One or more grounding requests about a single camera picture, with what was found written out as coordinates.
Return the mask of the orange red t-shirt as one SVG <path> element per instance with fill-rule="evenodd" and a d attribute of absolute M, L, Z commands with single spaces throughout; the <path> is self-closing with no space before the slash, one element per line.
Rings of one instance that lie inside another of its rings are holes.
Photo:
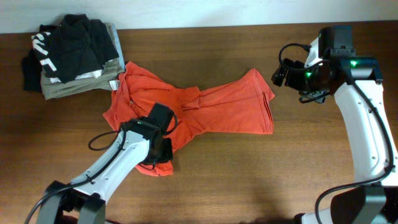
<path fill-rule="evenodd" d="M 112 129 L 132 118 L 148 116 L 155 103 L 169 107 L 176 115 L 169 138 L 172 149 L 184 147 L 203 133 L 272 134 L 274 122 L 269 102 L 274 94 L 254 68 L 239 80 L 200 90 L 177 88 L 150 71 L 128 62 L 118 77 L 112 102 L 104 118 Z"/>

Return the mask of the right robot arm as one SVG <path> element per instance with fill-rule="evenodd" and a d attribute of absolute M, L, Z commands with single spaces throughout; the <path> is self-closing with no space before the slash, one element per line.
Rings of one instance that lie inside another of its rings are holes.
<path fill-rule="evenodd" d="M 309 65 L 282 59 L 272 82 L 301 92 L 301 103 L 332 95 L 345 122 L 354 182 L 324 191 L 295 223 L 397 223 L 397 150 L 372 57 L 330 57 Z"/>

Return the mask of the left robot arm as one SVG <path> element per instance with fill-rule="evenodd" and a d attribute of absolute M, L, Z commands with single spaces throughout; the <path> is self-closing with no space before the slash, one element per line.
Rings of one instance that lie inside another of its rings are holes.
<path fill-rule="evenodd" d="M 172 160 L 167 137 L 171 120 L 176 117 L 140 117 L 122 123 L 103 155 L 70 183 L 52 182 L 25 222 L 37 212 L 37 223 L 60 223 L 64 212 L 76 210 L 78 223 L 106 223 L 106 204 L 133 168 L 154 170 L 157 164 Z"/>

